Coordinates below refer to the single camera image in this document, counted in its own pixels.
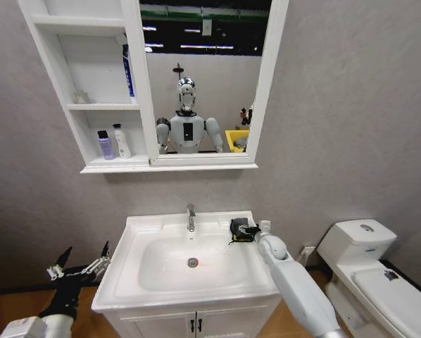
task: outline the gray wall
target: gray wall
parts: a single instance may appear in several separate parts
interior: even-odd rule
[[[146,54],[154,116],[171,119],[179,108],[177,63],[184,68],[182,77],[196,83],[194,111],[202,118],[217,119],[224,150],[229,151],[225,130],[239,125],[240,109],[251,106],[258,84],[260,56]],[[210,137],[204,137],[200,150],[214,150]]]
[[[23,18],[0,1],[0,287],[46,282],[114,247],[127,215],[251,209],[293,254],[339,220],[376,218],[421,284],[421,1],[292,0],[257,170],[79,175]]]

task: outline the cabinet door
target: cabinet door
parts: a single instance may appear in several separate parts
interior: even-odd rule
[[[256,338],[267,306],[199,311],[196,338]]]
[[[131,330],[138,330],[143,338],[195,338],[196,334],[196,312],[122,318],[122,321]]]

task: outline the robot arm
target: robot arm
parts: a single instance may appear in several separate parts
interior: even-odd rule
[[[286,244],[271,234],[260,234],[258,250],[296,321],[314,337],[344,338],[332,304],[306,269],[287,254]]]
[[[48,307],[38,316],[9,323],[0,338],[71,338],[71,326],[76,319],[82,287],[95,280],[111,263],[106,242],[101,256],[89,265],[64,269],[71,249],[70,246],[59,256],[56,264],[46,269],[56,285],[56,293]]]
[[[166,154],[168,150],[168,134],[170,134],[170,122],[166,118],[157,120],[157,142],[159,145],[159,153]]]
[[[218,153],[223,152],[223,140],[220,136],[220,127],[215,118],[208,118],[206,120],[206,131],[212,139],[213,146]]]

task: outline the toilet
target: toilet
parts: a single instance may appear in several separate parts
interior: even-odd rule
[[[421,338],[421,292],[379,262],[395,238],[376,220],[350,220],[317,248],[333,271],[327,296],[355,338]]]

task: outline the white sink basin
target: white sink basin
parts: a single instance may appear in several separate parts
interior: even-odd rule
[[[142,256],[140,286],[153,291],[177,291],[221,288],[243,282],[248,266],[241,250],[228,245],[228,236],[209,234],[190,238],[151,242]],[[198,260],[195,268],[187,265],[190,258]]]
[[[92,308],[137,308],[278,294],[255,243],[232,243],[231,219],[250,211],[129,217]],[[189,267],[190,258],[198,265]]]

